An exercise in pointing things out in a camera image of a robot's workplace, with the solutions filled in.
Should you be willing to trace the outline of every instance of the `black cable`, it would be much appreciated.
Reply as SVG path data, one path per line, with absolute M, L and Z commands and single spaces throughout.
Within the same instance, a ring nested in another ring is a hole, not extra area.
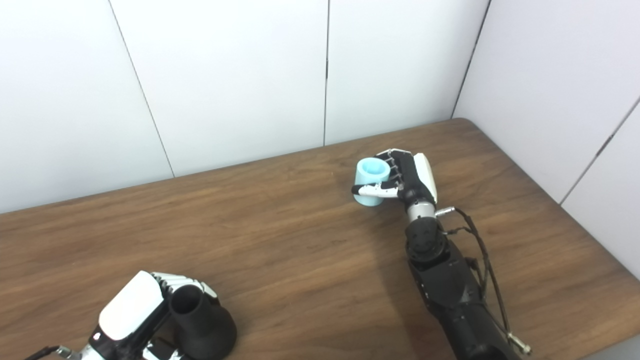
M 486 274 L 489 274 L 491 276 L 491 281 L 493 283 L 493 290 L 495 291 L 495 296 L 498 299 L 498 305 L 500 307 L 500 315 L 502 315 L 502 323 L 504 324 L 504 331 L 505 331 L 505 333 L 509 333 L 509 332 L 511 332 L 511 327 L 509 326 L 509 319 L 507 318 L 507 310 L 506 310 L 506 308 L 504 306 L 504 301 L 502 299 L 502 293 L 500 292 L 500 287 L 498 286 L 498 281 L 496 280 L 495 273 L 493 272 L 493 267 L 491 266 L 491 261 L 489 260 L 489 252 L 487 251 L 486 246 L 484 244 L 484 241 L 482 240 L 482 238 L 480 237 L 480 234 L 478 233 L 476 225 L 474 224 L 473 220 L 471 220 L 471 217 L 468 216 L 464 211 L 462 211 L 462 210 L 460 210 L 458 208 L 456 208 L 456 211 L 465 219 L 467 225 L 470 228 L 469 232 L 471 234 L 473 234 L 474 237 L 476 238 L 476 240 L 478 242 L 478 246 L 480 246 L 480 251 L 482 252 L 482 255 L 483 255 L 485 277 L 483 279 L 483 285 L 481 286 L 481 289 L 486 289 L 486 282 L 487 282 Z
M 27 357 L 25 360 L 38 360 L 41 359 L 49 354 L 51 354 L 52 352 L 56 351 L 58 348 L 60 348 L 59 346 L 55 346 L 55 347 L 45 347 L 42 350 L 34 353 L 33 355 Z

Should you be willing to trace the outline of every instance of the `robotic hand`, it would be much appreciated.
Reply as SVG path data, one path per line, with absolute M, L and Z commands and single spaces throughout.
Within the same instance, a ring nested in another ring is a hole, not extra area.
M 456 208 L 436 211 L 437 193 L 429 161 L 423 154 L 389 149 L 376 155 L 390 167 L 388 181 L 355 185 L 355 195 L 398 198 L 405 205 L 409 226 L 405 230 L 408 263 L 429 312 L 440 322 L 458 360 L 519 360 L 512 349 L 529 355 L 531 348 L 514 336 L 484 242 L 471 218 Z M 444 231 L 439 216 L 457 211 L 467 227 Z M 484 276 L 476 259 L 464 258 L 447 238 L 460 230 L 473 234 L 483 253 Z M 491 276 L 503 324 L 486 305 L 486 283 Z
M 153 338 L 170 318 L 177 347 Z M 68 360 L 220 360 L 235 343 L 236 325 L 208 285 L 181 275 L 140 271 L 100 312 L 82 351 L 47 347 L 26 360 L 53 352 Z

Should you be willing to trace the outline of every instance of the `wooden table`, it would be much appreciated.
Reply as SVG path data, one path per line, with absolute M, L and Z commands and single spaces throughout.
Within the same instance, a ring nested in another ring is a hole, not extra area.
M 366 208 L 349 193 L 356 162 L 389 147 L 424 152 L 440 205 L 472 215 L 534 359 L 640 333 L 640 284 L 456 119 L 1 215 L 0 359 L 81 348 L 141 269 L 218 292 L 239 329 L 230 360 L 453 359 L 405 263 L 402 205 Z

